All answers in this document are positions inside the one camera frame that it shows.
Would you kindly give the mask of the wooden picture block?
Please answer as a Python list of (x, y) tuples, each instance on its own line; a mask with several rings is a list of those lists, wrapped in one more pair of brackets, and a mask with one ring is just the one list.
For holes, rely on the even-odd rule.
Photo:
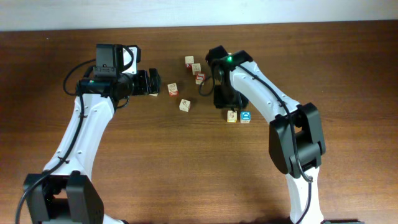
[(236, 111), (228, 110), (227, 111), (227, 122), (228, 123), (236, 123), (238, 119), (238, 114)]
[(191, 102), (189, 100), (182, 99), (179, 104), (179, 109), (184, 112), (189, 112)]

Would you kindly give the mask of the blue letter D block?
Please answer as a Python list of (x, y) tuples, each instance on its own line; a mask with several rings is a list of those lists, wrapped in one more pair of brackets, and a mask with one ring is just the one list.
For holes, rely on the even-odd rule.
[(240, 114), (240, 122), (241, 123), (250, 123), (251, 122), (251, 112), (250, 111), (242, 111)]

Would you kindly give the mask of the red letter I block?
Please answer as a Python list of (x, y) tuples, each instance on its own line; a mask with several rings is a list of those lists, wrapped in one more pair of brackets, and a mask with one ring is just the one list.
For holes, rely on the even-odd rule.
[(195, 77), (195, 83), (200, 85), (203, 81), (206, 80), (206, 75), (204, 73), (197, 73)]

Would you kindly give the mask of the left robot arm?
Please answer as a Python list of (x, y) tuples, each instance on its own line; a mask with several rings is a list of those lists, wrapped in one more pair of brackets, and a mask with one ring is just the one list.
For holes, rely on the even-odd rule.
[(137, 69), (137, 45), (98, 44), (96, 57), (77, 81), (73, 114), (60, 145), (39, 174), (28, 174), (15, 222), (27, 204), (32, 223), (120, 223), (105, 214), (104, 203), (92, 183), (96, 153), (115, 112), (131, 96), (160, 92), (155, 68)]

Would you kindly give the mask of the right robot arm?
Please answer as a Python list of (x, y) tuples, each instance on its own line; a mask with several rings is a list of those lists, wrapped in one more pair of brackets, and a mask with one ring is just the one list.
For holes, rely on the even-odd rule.
[(252, 103), (267, 121), (270, 157), (287, 179), (290, 221), (322, 223), (317, 182), (326, 147), (317, 107), (280, 91), (243, 50), (229, 54), (220, 45), (210, 49), (205, 60), (216, 108), (241, 110)]

